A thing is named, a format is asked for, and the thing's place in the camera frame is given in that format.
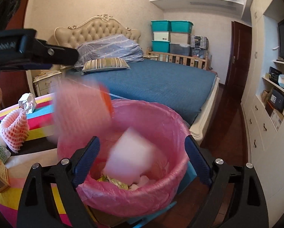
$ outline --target striped pillow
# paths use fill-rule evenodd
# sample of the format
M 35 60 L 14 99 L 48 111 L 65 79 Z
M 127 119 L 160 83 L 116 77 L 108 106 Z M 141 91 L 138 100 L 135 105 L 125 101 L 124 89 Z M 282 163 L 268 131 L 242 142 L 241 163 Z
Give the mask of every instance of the striped pillow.
M 129 65 L 121 58 L 102 58 L 86 62 L 82 74 L 118 69 L 129 69 Z

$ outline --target blue duvet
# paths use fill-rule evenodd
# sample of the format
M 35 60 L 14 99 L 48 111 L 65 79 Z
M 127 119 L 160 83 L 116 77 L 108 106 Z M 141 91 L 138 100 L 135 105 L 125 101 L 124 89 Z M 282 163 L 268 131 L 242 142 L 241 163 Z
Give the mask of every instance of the blue duvet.
M 114 97 L 164 104 L 193 124 L 206 102 L 216 75 L 175 63 L 144 60 L 129 70 L 95 72 L 81 76 L 102 82 Z

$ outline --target pink plastic bag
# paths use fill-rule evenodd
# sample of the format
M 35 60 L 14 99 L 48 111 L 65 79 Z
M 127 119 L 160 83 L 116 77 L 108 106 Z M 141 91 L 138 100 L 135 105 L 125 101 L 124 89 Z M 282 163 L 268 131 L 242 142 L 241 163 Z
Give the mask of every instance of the pink plastic bag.
M 113 125 L 102 135 L 97 135 L 101 142 L 99 155 L 90 175 L 77 187 L 77 192 L 86 205 L 108 214 L 119 217 L 152 214 L 170 204 L 184 177 L 189 160 L 184 141 L 190 134 L 189 130 L 181 116 L 165 105 L 134 100 L 113 100 L 112 103 Z M 157 182 L 135 191 L 122 190 L 111 183 L 96 181 L 101 176 L 110 148 L 129 127 L 158 147 L 155 164 L 146 173 Z M 70 158 L 92 136 L 82 138 L 72 145 L 60 137 L 59 158 Z

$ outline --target wooden floor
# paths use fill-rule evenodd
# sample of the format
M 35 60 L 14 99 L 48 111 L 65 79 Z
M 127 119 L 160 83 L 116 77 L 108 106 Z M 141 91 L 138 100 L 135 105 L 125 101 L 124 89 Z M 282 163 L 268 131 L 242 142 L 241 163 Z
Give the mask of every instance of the wooden floor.
M 230 165 L 243 166 L 247 162 L 246 139 L 240 98 L 219 87 L 213 119 L 201 147 L 208 148 L 215 158 L 221 158 Z M 229 184 L 224 201 L 214 225 L 223 221 L 226 214 L 232 184 Z M 208 187 L 196 178 L 179 196 L 176 206 L 159 216 L 144 228 L 186 228 L 208 194 Z M 123 223 L 118 228 L 130 227 Z

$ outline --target white bed frame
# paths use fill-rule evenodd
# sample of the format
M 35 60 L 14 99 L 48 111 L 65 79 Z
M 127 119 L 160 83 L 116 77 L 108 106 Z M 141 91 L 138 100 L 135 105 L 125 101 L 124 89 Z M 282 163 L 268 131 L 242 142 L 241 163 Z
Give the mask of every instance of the white bed frame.
M 100 39 L 114 34 L 123 34 L 127 38 L 138 41 L 141 32 L 121 25 L 115 18 L 107 14 L 98 15 L 79 26 L 68 28 L 58 27 L 54 31 L 54 38 L 58 45 L 75 48 L 84 42 Z M 208 100 L 201 108 L 201 113 L 190 127 L 190 133 L 200 145 L 207 132 L 211 120 L 219 89 L 219 78 L 216 78 Z

